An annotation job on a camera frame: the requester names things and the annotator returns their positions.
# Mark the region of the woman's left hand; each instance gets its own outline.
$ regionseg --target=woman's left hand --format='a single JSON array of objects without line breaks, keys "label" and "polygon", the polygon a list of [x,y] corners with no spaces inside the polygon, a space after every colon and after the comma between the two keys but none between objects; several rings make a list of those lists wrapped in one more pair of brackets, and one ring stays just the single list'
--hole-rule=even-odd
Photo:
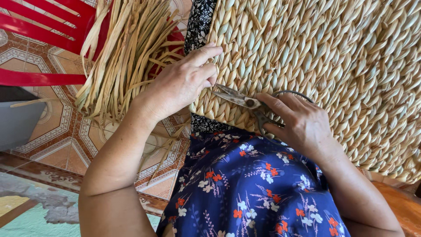
[{"label": "woman's left hand", "polygon": [[204,88],[215,84],[216,66],[205,63],[221,53],[222,47],[215,47],[215,43],[191,51],[182,60],[166,66],[133,104],[141,105],[139,109],[156,123],[176,113],[194,102]]}]

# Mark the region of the scissor blade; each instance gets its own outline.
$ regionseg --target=scissor blade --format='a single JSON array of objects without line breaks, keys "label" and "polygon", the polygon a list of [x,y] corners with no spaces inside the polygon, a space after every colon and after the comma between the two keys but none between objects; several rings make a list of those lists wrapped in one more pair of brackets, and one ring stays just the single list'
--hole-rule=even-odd
[{"label": "scissor blade", "polygon": [[212,92],[212,93],[214,93],[216,96],[219,96],[223,99],[226,99],[230,102],[233,102],[234,104],[237,104],[237,105],[240,105],[240,106],[243,106],[243,107],[247,107],[245,102],[244,102],[244,99],[239,99],[239,98],[236,98],[232,95],[221,93],[221,92]]},{"label": "scissor blade", "polygon": [[246,96],[243,93],[240,93],[234,89],[231,89],[227,86],[223,86],[221,84],[216,83],[216,86],[218,86],[221,90],[225,91],[226,93],[228,93],[229,95],[232,95],[233,97],[236,97],[238,99],[244,99]]}]

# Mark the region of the woman's right hand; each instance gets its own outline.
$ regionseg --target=woman's right hand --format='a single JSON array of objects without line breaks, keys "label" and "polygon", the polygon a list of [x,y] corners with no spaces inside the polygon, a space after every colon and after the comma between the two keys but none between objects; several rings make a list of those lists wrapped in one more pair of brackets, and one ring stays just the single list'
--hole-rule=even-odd
[{"label": "woman's right hand", "polygon": [[281,94],[278,98],[259,93],[256,97],[279,115],[285,124],[285,128],[281,128],[265,123],[263,128],[291,148],[318,165],[336,159],[339,154],[344,156],[342,146],[332,137],[325,110],[292,93]]}]

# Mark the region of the woman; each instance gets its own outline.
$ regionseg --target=woman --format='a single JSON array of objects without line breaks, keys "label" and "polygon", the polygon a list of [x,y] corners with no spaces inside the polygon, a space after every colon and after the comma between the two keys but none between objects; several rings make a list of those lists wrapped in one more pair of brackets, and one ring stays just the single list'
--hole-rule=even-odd
[{"label": "woman", "polygon": [[193,115],[192,144],[154,233],[133,186],[144,144],[160,120],[215,84],[216,67],[206,61],[221,53],[213,43],[192,51],[132,101],[86,172],[82,236],[403,236],[382,195],[332,137],[327,113],[290,94],[257,99],[286,124],[264,128],[292,149],[238,128],[215,130]]}]

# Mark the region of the red plastic chair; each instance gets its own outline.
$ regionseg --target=red plastic chair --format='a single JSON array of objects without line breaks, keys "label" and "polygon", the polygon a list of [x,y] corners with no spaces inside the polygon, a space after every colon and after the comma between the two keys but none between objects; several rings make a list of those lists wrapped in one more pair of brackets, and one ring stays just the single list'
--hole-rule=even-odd
[{"label": "red plastic chair", "polygon": [[[80,0],[55,0],[56,2],[79,13],[79,16],[76,16],[46,0],[25,1],[44,11],[52,13],[55,16],[59,16],[61,19],[74,24],[76,27],[72,28],[13,0],[0,0],[0,7],[27,17],[52,29],[58,30],[61,33],[73,37],[75,40],[70,40],[64,36],[4,13],[0,13],[0,29],[18,33],[60,47],[72,53],[80,54],[83,42],[95,22],[95,8]],[[98,54],[102,50],[107,38],[110,13],[111,10],[108,12],[101,25],[98,46],[93,58],[94,60],[98,57]],[[168,40],[184,40],[184,37],[181,33],[177,32],[170,35]],[[84,84],[86,81],[86,77],[83,74],[25,73],[0,69],[0,75],[0,85],[4,86],[77,85]]]}]

